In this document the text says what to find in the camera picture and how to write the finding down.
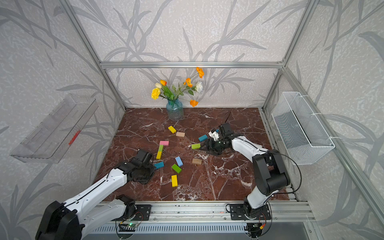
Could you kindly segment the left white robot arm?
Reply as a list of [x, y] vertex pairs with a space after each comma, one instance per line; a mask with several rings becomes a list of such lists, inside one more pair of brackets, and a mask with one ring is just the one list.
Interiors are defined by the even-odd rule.
[[121, 162], [101, 180], [59, 203], [47, 206], [36, 233], [37, 240], [81, 240], [93, 230], [115, 220], [136, 216], [135, 200], [120, 195], [101, 208], [97, 205], [110, 193], [128, 182], [147, 184], [155, 173], [151, 163], [137, 166], [135, 162]]

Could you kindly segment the teal block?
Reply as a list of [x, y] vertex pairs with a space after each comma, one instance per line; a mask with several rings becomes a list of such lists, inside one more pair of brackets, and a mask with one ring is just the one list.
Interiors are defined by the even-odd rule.
[[207, 135], [203, 135], [203, 136], [199, 137], [199, 141], [200, 141], [200, 142], [203, 142], [203, 141], [205, 141], [206, 139], [208, 139], [208, 136], [207, 136]]
[[154, 164], [154, 166], [156, 169], [160, 169], [160, 168], [163, 168], [165, 166], [165, 164], [164, 164], [164, 162], [159, 162], [159, 163]]

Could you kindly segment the pink block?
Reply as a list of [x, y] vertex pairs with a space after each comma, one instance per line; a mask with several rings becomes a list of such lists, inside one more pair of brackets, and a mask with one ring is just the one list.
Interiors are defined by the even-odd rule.
[[159, 145], [168, 146], [169, 141], [160, 141]]

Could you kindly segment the yellow block front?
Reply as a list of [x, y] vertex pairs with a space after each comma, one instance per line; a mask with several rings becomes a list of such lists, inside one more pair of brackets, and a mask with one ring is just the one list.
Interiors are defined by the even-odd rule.
[[177, 175], [172, 175], [171, 176], [171, 179], [172, 179], [172, 187], [175, 188], [178, 186], [178, 178], [177, 178]]

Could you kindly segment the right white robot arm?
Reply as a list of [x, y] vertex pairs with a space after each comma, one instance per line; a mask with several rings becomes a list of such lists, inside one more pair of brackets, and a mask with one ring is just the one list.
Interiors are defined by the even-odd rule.
[[232, 134], [217, 140], [206, 139], [201, 143], [200, 149], [213, 156], [219, 156], [224, 150], [231, 149], [252, 162], [256, 187], [245, 198], [247, 211], [263, 207], [274, 194], [291, 184], [279, 151], [264, 149], [240, 134]]

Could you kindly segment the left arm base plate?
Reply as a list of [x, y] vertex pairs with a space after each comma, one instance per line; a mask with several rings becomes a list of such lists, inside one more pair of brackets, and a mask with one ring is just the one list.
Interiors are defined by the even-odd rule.
[[126, 211], [123, 216], [115, 219], [115, 221], [149, 221], [152, 205], [135, 205], [135, 211], [133, 208]]

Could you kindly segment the yellow block near vase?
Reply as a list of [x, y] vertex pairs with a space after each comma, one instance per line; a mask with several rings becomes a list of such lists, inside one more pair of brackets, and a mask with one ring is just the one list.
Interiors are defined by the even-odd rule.
[[177, 130], [173, 126], [169, 126], [168, 129], [171, 131], [172, 134], [175, 134]]

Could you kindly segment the artificial flower bouquet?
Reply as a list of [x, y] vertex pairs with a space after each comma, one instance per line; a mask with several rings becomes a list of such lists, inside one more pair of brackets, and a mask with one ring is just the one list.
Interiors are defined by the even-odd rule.
[[184, 96], [185, 92], [191, 96], [194, 96], [195, 93], [201, 94], [203, 92], [203, 82], [193, 82], [192, 78], [199, 77], [202, 80], [205, 73], [203, 68], [199, 67], [196, 67], [196, 71], [196, 74], [191, 78], [187, 78], [182, 84], [178, 84], [177, 87], [175, 85], [169, 87], [166, 81], [160, 80], [159, 83], [155, 84], [155, 88], [151, 92], [151, 98], [153, 100], [158, 98], [167, 99], [170, 106], [174, 107], [179, 97]]

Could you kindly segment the green block lower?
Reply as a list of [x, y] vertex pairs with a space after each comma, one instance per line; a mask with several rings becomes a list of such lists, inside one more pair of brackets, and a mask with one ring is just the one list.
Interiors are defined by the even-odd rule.
[[173, 169], [177, 174], [180, 174], [181, 171], [182, 171], [182, 169], [181, 169], [178, 165], [176, 165], [176, 164], [173, 164], [173, 165], [172, 165], [172, 169]]

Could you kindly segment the clear plastic wall shelf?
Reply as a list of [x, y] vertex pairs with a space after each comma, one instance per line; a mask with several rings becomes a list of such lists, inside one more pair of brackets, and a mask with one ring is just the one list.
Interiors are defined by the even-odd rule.
[[98, 106], [95, 98], [67, 95], [10, 156], [24, 163], [59, 163]]

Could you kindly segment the circuit board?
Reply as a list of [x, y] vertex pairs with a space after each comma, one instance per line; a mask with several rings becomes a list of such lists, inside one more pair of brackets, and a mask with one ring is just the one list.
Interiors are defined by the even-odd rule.
[[245, 231], [249, 234], [261, 235], [265, 225], [262, 223], [247, 223], [245, 226]]
[[118, 231], [119, 232], [135, 232], [139, 228], [141, 223], [142, 223], [141, 221], [137, 223], [120, 222], [118, 224]]

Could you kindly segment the light blue block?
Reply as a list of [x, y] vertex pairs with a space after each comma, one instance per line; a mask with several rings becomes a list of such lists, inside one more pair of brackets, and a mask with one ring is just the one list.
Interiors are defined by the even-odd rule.
[[178, 165], [179, 167], [183, 166], [183, 162], [182, 162], [182, 160], [181, 160], [181, 157], [176, 157], [175, 160], [176, 160], [177, 165]]

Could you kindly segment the blue glass vase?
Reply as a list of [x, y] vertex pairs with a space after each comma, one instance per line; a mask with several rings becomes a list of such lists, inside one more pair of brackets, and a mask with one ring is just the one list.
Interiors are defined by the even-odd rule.
[[168, 100], [166, 105], [168, 117], [171, 121], [179, 121], [184, 118], [184, 108], [179, 99]]

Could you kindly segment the left circuit board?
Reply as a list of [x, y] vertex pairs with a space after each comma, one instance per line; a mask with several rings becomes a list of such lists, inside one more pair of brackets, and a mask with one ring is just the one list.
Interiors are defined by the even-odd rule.
[[137, 223], [120, 222], [118, 224], [118, 231], [119, 232], [135, 232], [139, 228], [141, 223], [142, 223], [141, 221]]

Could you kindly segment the light green block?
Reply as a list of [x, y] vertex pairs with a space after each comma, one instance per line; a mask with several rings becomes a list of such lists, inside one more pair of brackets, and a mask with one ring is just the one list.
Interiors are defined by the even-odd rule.
[[201, 144], [192, 144], [192, 145], [191, 145], [191, 148], [192, 148], [193, 150], [195, 150], [195, 149], [200, 149], [200, 148], [201, 148]]

